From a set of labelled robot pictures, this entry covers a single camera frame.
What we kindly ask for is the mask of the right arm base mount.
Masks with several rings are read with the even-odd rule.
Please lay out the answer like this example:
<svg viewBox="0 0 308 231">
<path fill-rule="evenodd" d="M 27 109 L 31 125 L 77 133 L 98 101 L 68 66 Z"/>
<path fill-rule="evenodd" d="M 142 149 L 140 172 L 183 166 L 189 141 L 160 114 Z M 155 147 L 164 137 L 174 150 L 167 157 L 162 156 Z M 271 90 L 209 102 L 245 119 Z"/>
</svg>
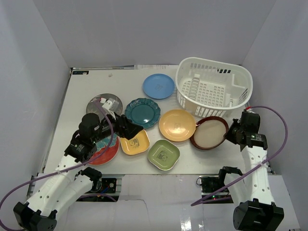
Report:
<svg viewBox="0 0 308 231">
<path fill-rule="evenodd" d="M 218 175 L 213 176 L 200 176 L 196 180 L 197 186 L 201 187 L 201 196 L 205 197 L 208 194 L 213 193 L 222 186 L 222 183 L 219 182 Z M 233 200 L 228 189 L 211 196 L 207 200 L 212 200 L 210 204 L 232 204 Z"/>
</svg>

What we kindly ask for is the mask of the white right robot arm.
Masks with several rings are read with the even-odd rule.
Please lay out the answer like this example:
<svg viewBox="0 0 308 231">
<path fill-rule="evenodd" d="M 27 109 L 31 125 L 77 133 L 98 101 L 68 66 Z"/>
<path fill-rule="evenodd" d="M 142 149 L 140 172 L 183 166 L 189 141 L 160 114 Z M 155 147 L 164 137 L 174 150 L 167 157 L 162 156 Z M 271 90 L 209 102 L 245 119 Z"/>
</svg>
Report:
<svg viewBox="0 0 308 231">
<path fill-rule="evenodd" d="M 235 209 L 233 226 L 240 231 L 274 231 L 284 218 L 284 210 L 276 206 L 272 196 L 267 158 L 266 136 L 260 134 L 260 116 L 243 111 L 234 119 L 225 140 L 240 146 L 245 173 L 236 167 L 223 167 L 219 171 L 218 188 L 230 192 Z"/>
</svg>

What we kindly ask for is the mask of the grey reindeer plate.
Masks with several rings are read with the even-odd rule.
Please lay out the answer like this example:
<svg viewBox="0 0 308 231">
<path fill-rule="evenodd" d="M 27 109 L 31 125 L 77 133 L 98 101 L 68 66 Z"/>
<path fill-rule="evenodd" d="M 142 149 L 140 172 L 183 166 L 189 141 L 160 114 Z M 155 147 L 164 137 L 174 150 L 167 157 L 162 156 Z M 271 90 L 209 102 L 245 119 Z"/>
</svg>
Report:
<svg viewBox="0 0 308 231">
<path fill-rule="evenodd" d="M 104 118 L 104 115 L 103 115 L 103 111 L 106 115 L 112 115 L 114 116 L 114 112 L 109 112 L 105 109 L 102 108 L 102 105 L 100 103 L 100 99 L 101 98 L 106 98 L 106 99 L 109 99 L 109 98 L 113 98 L 117 101 L 120 102 L 120 105 L 122 107 L 122 110 L 123 110 L 123 104 L 122 104 L 122 101 L 120 100 L 120 98 L 118 98 L 116 95 L 114 94 L 110 94 L 110 93 L 103 93 L 103 94 L 100 94 L 100 95 L 97 95 L 95 96 L 93 99 L 91 99 L 86 107 L 86 113 L 95 113 L 99 116 L 100 120 L 102 120 Z"/>
</svg>

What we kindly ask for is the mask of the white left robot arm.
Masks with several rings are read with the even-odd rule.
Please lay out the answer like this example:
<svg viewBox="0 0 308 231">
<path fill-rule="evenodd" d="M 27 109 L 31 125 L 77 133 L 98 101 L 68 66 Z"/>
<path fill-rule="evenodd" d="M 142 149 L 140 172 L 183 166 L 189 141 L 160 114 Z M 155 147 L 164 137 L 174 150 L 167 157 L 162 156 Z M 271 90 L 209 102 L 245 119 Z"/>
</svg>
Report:
<svg viewBox="0 0 308 231">
<path fill-rule="evenodd" d="M 86 114 L 75 131 L 54 175 L 26 202 L 13 208 L 17 223 L 26 231 L 52 231 L 58 217 L 86 192 L 97 192 L 102 186 L 102 173 L 87 164 L 97 152 L 96 144 L 115 135 L 132 139 L 143 127 L 125 115 L 105 115 L 100 120 Z"/>
</svg>

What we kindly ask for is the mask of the dark red rimmed plate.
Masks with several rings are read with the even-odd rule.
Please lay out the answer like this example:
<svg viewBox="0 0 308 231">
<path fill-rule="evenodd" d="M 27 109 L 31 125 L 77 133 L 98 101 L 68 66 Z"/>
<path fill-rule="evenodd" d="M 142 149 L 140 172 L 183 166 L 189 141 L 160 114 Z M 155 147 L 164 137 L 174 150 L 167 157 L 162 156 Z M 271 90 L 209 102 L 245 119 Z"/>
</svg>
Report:
<svg viewBox="0 0 308 231">
<path fill-rule="evenodd" d="M 224 135 L 228 130 L 229 125 L 223 118 L 206 117 L 196 123 L 196 130 L 190 137 L 190 142 L 199 150 L 211 150 L 225 141 Z"/>
</svg>

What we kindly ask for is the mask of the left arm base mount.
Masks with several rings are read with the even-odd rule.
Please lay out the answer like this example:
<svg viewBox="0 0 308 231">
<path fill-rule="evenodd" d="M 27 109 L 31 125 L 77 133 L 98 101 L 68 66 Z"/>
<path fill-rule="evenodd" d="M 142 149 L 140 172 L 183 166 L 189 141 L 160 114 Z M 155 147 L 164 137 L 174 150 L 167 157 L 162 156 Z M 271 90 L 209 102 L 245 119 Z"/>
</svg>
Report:
<svg viewBox="0 0 308 231">
<path fill-rule="evenodd" d="M 102 178 L 96 189 L 87 192 L 77 199 L 78 202 L 117 202 L 119 190 L 117 178 Z"/>
</svg>

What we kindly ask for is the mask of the white plastic dish bin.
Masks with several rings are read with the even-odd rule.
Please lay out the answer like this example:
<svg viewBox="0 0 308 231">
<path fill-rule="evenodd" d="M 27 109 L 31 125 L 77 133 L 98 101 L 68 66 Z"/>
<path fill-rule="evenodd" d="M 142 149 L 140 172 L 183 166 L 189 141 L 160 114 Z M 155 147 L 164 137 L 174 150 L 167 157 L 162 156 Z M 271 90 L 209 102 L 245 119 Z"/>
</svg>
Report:
<svg viewBox="0 0 308 231">
<path fill-rule="evenodd" d="M 226 117 L 246 105 L 253 79 L 240 65 L 203 58 L 182 60 L 175 75 L 180 106 L 198 118 Z"/>
</svg>

